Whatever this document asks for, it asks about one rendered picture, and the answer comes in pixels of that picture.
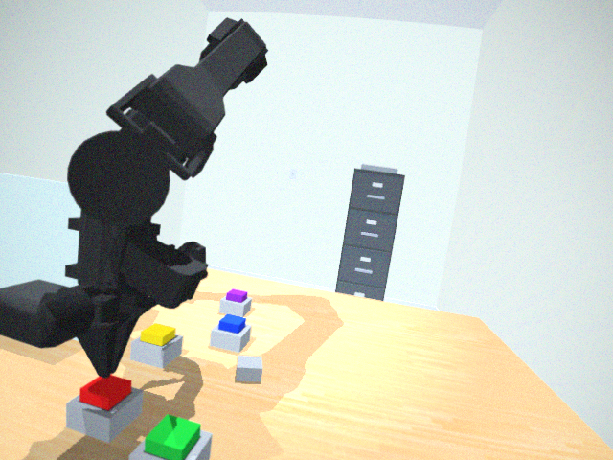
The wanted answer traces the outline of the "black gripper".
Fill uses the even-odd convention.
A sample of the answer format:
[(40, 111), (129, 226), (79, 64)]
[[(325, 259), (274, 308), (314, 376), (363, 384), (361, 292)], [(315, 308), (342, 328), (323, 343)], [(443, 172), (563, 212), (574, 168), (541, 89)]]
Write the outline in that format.
[(139, 318), (158, 304), (129, 285), (103, 286), (104, 268), (125, 226), (88, 217), (68, 218), (79, 231), (78, 260), (65, 266), (66, 287), (42, 279), (0, 288), (0, 335), (37, 348), (77, 338), (99, 377), (116, 373)]

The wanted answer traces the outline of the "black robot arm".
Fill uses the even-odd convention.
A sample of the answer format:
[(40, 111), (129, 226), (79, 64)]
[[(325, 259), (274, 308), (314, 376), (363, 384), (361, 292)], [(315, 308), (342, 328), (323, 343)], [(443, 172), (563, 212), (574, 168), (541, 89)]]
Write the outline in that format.
[(175, 249), (157, 240), (155, 225), (136, 239), (136, 227), (128, 225), (165, 204), (170, 170), (184, 181), (202, 172), (226, 116), (223, 97), (267, 67), (265, 42), (243, 19), (226, 17), (206, 41), (195, 66), (175, 64), (159, 79), (151, 73), (108, 107), (106, 116), (121, 129), (84, 140), (67, 168), (69, 192), (81, 210), (125, 226), (107, 259), (103, 286), (123, 288), (126, 280), (167, 309), (191, 301), (208, 276), (206, 247), (188, 241)]

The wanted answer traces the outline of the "green button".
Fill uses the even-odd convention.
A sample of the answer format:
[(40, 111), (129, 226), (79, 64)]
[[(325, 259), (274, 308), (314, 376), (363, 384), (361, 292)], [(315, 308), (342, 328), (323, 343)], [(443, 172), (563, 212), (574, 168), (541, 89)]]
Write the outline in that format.
[(201, 424), (167, 414), (129, 460), (209, 460), (213, 433)]

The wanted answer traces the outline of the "blue button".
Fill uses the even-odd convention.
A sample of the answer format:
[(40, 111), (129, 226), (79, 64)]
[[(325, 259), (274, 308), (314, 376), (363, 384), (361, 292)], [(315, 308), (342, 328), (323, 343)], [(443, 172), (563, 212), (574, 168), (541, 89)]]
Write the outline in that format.
[(251, 337), (246, 318), (227, 314), (211, 329), (210, 346), (239, 353)]

